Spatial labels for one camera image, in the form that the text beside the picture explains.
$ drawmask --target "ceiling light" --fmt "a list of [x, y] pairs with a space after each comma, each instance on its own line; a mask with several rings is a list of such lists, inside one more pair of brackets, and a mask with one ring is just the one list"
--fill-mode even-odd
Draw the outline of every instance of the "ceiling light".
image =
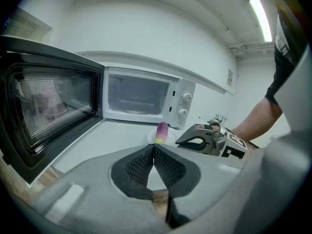
[[263, 37], [265, 41], [272, 41], [272, 35], [271, 35], [271, 30], [270, 30], [270, 26], [269, 26], [269, 22], [268, 22], [268, 18], [267, 15], [264, 12], [264, 9], [262, 7], [262, 4], [260, 2], [260, 0], [249, 0], [250, 4], [252, 5], [261, 29], [262, 29], [262, 33], [263, 33]]

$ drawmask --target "white ceiling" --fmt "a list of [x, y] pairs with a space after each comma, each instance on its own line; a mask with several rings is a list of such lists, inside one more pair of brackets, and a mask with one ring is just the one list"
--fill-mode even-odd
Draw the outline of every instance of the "white ceiling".
[[[249, 0], [157, 0], [174, 6], [205, 24], [237, 58], [272, 57], [274, 43], [265, 43]], [[272, 38], [276, 37], [277, 8], [261, 0]]]

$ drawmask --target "white plate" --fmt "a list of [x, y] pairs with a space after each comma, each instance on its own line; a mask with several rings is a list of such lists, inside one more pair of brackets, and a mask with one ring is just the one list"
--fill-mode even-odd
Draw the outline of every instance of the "white plate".
[[[157, 128], [152, 129], [148, 135], [147, 135], [147, 142], [149, 144], [154, 144], [154, 139], [156, 135]], [[177, 136], [176, 136], [176, 130], [173, 128], [168, 129], [168, 135], [165, 144], [177, 147], [178, 145], [176, 144]]]

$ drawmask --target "microwave knob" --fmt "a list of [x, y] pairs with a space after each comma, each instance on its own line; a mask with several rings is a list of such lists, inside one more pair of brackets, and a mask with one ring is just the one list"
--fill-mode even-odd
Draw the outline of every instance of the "microwave knob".
[[180, 109], [179, 110], [179, 115], [182, 117], [182, 118], [186, 118], [187, 117], [187, 110], [185, 110], [184, 108]]
[[185, 102], [191, 102], [192, 100], [192, 95], [191, 94], [184, 94], [182, 96], [182, 99], [185, 101]]

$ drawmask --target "perforated mesh screen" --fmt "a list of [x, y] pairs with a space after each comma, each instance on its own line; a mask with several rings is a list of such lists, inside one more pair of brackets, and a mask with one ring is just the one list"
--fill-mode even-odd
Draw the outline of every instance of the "perforated mesh screen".
[[92, 111], [92, 78], [25, 78], [17, 90], [25, 125], [33, 141]]

